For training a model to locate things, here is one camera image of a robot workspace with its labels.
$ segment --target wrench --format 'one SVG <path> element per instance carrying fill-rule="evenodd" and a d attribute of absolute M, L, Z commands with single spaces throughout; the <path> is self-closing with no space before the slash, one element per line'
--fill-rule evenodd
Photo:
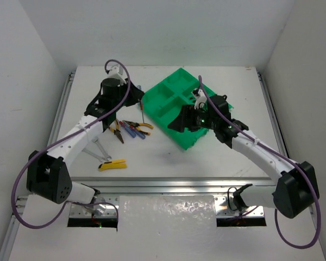
<path fill-rule="evenodd" d="M 100 157 L 99 155 L 96 155 L 95 153 L 87 150 L 86 148 L 84 148 L 82 150 L 83 152 L 87 153 L 88 155 L 95 157 L 96 159 L 98 159 L 101 163 L 103 163 L 104 161 L 107 161 L 104 157 Z"/>
<path fill-rule="evenodd" d="M 104 158 L 106 159 L 106 161 L 110 161 L 112 158 L 110 155 L 107 154 L 107 152 L 104 150 L 102 144 L 100 143 L 100 141 L 98 140 L 98 137 L 95 137 L 94 139 L 92 139 L 92 141 L 98 146 L 99 150 L 102 152 L 102 154 L 104 155 Z"/>

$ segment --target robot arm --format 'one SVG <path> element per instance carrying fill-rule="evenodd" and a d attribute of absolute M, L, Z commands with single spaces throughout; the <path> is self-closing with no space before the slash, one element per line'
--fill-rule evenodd
<path fill-rule="evenodd" d="M 262 169 L 274 183 L 274 186 L 266 187 L 247 184 L 237 189 L 233 193 L 233 204 L 239 211 L 249 206 L 264 206 L 277 208 L 284 216 L 294 218 L 313 204 L 312 194 L 296 168 L 259 146 L 257 143 L 259 139 L 255 134 L 244 123 L 231 118 L 226 95 L 214 95 L 210 98 L 229 121 L 254 138 L 255 142 L 222 120 L 209 104 L 209 101 L 203 98 L 203 93 L 196 90 L 192 93 L 196 98 L 196 104 L 184 105 L 180 114 L 168 125 L 168 128 L 177 132 L 184 132 L 185 128 L 191 132 L 200 128 L 212 129 L 221 143 L 246 156 Z M 297 165 L 305 172 L 319 198 L 314 168 L 307 162 Z"/>
<path fill-rule="evenodd" d="M 131 106 L 141 100 L 143 92 L 130 83 L 130 92 L 123 105 Z M 86 127 L 99 117 L 112 110 L 124 97 L 128 88 L 128 80 L 123 78 L 123 70 L 118 65 L 113 66 L 108 77 L 101 82 L 101 88 L 96 97 L 87 106 L 80 121 L 65 135 L 84 131 L 52 147 L 37 158 L 28 168 L 27 189 L 57 204 L 66 200 L 89 204 L 98 193 L 86 185 L 72 182 L 68 168 L 76 156 L 96 136 L 103 133 L 115 120 L 116 112 L 91 127 Z"/>

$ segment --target green organizer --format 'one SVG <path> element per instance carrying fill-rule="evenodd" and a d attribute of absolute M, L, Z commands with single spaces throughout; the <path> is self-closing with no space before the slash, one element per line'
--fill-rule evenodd
<path fill-rule="evenodd" d="M 168 129 L 167 126 L 178 116 L 182 105 L 194 104 L 194 100 L 190 100 L 193 98 L 192 90 L 198 87 L 198 79 L 180 68 L 148 90 L 142 99 L 144 112 L 185 150 L 192 147 L 208 129 L 196 132 L 186 129 L 184 133 L 179 133 Z M 215 94 L 206 86 L 205 89 L 209 96 Z"/>

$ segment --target gray wall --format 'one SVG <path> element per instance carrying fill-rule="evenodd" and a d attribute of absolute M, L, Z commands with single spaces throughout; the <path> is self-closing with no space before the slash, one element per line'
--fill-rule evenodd
<path fill-rule="evenodd" d="M 18 0 L 0 0 L 0 246 L 13 182 L 46 145 L 65 79 Z"/>
<path fill-rule="evenodd" d="M 315 167 L 326 254 L 326 0 L 296 1 L 265 78 L 290 156 Z"/>
<path fill-rule="evenodd" d="M 264 68 L 294 0 L 20 0 L 64 72 L 76 65 Z"/>

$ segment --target black and yellow pliers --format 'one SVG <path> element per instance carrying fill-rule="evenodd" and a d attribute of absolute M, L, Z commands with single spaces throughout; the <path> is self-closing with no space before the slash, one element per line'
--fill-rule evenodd
<path fill-rule="evenodd" d="M 153 126 L 151 124 L 139 123 L 139 122 L 133 122 L 133 121 L 124 121 L 124 122 L 126 122 L 128 125 L 132 126 L 133 128 L 136 128 L 140 133 L 142 133 L 144 135 L 151 135 L 151 132 L 144 132 L 142 129 L 139 128 L 139 126 L 142 126 L 142 127 L 147 127 L 147 128 L 153 129 Z"/>
<path fill-rule="evenodd" d="M 116 129 L 109 126 L 109 130 L 111 130 L 111 132 L 117 136 L 117 138 L 121 141 L 121 143 L 124 144 L 124 141 L 123 141 L 123 138 L 121 135 L 121 131 L 120 131 L 120 125 L 118 124 L 117 120 L 115 120 L 115 125 L 116 125 Z"/>

